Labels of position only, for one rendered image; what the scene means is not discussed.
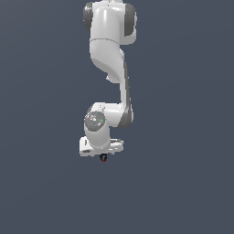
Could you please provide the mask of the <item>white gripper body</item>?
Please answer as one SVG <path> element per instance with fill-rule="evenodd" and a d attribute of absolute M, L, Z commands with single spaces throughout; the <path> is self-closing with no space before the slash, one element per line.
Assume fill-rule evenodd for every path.
<path fill-rule="evenodd" d="M 111 145 L 105 150 L 95 150 L 86 136 L 80 138 L 80 156 L 94 157 L 96 154 L 115 154 L 123 150 L 123 140 L 111 139 Z"/>

